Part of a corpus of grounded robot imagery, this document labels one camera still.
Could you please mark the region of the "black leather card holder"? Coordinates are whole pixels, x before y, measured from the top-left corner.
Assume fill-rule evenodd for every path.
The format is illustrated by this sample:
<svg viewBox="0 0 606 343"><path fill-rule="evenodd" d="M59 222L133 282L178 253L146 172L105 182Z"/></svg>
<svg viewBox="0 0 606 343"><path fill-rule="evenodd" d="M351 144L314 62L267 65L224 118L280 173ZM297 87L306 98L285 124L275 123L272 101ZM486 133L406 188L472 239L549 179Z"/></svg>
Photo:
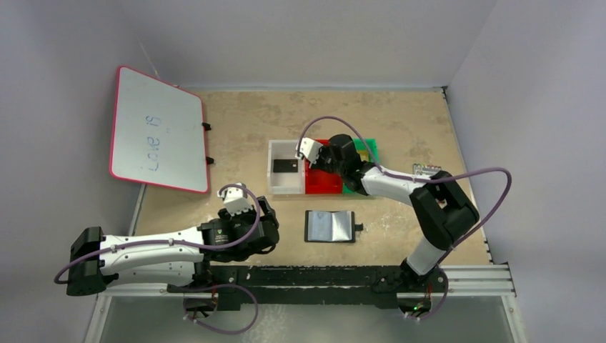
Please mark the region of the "black leather card holder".
<svg viewBox="0 0 606 343"><path fill-rule="evenodd" d="M363 223L356 223L355 213L352 211L305 212L305 242L355 243L357 232L363 230Z"/></svg>

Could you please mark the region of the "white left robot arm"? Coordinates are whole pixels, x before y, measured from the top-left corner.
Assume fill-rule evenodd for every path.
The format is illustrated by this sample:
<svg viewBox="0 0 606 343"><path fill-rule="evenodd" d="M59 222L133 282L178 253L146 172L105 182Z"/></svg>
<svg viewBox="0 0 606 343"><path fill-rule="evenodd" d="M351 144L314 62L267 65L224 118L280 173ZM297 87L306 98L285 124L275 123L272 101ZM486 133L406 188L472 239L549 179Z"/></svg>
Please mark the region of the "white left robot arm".
<svg viewBox="0 0 606 343"><path fill-rule="evenodd" d="M268 254L279 242L276 212L265 197L260 208L239 214L224 207L216 218L168 234L140 237L85 229L70 248L66 294L82 297L123 284L167 284L176 288L216 283L211 262L243 262Z"/></svg>

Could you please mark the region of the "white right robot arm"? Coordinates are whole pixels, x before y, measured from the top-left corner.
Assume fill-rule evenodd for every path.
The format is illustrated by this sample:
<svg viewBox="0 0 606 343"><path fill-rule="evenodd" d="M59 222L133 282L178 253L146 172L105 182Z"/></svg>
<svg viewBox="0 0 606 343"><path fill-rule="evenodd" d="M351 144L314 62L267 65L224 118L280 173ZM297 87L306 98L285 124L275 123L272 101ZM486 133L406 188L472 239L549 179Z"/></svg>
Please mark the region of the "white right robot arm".
<svg viewBox="0 0 606 343"><path fill-rule="evenodd" d="M422 238L400 265L403 279L424 279L480 220L476 207L448 172L419 177L385 169L362 160L347 134L333 136L327 144L303 138L297 154L310 168L337 175L355 193L384 197L414 209Z"/></svg>

